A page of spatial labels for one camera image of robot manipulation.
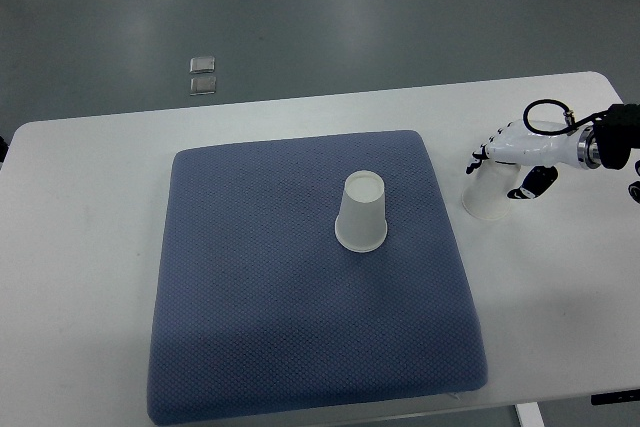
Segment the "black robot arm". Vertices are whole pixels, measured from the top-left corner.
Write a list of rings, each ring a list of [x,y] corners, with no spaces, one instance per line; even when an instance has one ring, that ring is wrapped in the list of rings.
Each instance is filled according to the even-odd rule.
[[[639,105],[612,104],[593,115],[589,155],[606,169],[621,170],[639,148]]]

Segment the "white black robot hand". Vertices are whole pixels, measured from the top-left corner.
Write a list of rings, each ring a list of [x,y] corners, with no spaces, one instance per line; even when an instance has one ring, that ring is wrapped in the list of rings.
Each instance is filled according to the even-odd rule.
[[[525,166],[530,172],[507,197],[529,200],[541,196],[558,178],[558,164],[592,170],[601,165],[593,128],[580,126],[569,132],[558,123],[540,121],[529,128],[522,120],[498,129],[472,152],[466,173],[489,161],[501,165]]]

